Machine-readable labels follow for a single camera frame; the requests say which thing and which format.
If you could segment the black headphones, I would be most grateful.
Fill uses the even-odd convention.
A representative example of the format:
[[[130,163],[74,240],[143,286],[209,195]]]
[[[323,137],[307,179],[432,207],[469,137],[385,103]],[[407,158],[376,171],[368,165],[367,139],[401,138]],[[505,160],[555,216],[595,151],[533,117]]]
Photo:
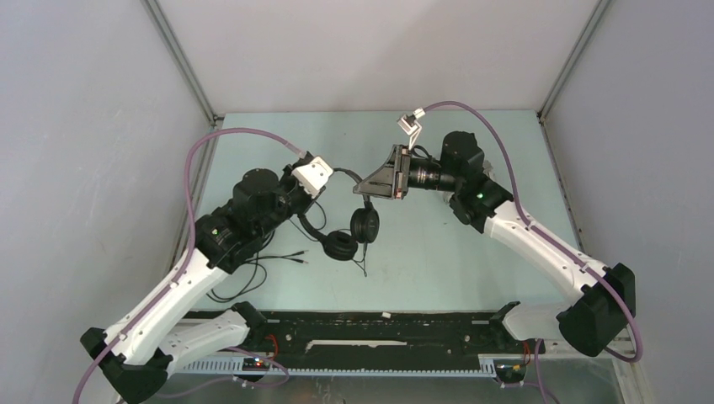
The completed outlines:
[[[304,215],[297,215],[303,231],[322,246],[326,256],[331,259],[346,262],[353,261],[360,246],[366,255],[367,246],[378,237],[380,216],[371,202],[370,197],[362,196],[363,206],[356,209],[349,221],[349,227],[337,229],[329,233],[318,230]]]

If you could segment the white headphones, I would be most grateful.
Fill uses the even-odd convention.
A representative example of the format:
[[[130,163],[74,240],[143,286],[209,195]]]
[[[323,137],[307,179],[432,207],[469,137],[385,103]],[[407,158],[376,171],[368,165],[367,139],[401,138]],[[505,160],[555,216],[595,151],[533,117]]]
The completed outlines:
[[[482,165],[482,173],[491,181],[496,182],[496,175],[492,163],[489,160],[485,160]]]

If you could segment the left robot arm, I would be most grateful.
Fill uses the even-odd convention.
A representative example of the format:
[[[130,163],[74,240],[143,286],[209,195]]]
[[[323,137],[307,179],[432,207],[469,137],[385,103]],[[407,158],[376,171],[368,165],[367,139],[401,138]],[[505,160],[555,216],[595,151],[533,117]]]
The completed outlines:
[[[173,329],[198,300],[258,254],[272,231],[306,213],[332,175],[320,157],[288,165],[282,175],[265,168],[246,172],[223,206],[195,222],[177,264],[140,304],[114,325],[82,335],[93,366],[123,402],[147,401],[177,370],[209,354],[263,346],[266,319],[247,302],[182,332]]]

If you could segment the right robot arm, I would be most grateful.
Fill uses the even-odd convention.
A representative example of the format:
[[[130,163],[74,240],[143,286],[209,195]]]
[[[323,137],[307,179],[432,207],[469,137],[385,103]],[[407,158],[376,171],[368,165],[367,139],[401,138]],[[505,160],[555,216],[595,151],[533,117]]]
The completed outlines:
[[[442,191],[464,225],[502,243],[544,274],[562,294],[554,305],[508,303],[492,318],[491,344],[510,352],[524,340],[563,340],[596,357],[636,315],[636,280],[622,263],[607,266],[567,245],[523,208],[483,168],[484,152],[472,133],[452,131],[439,157],[416,156],[395,145],[387,160],[353,191],[367,197],[403,199],[411,189]]]

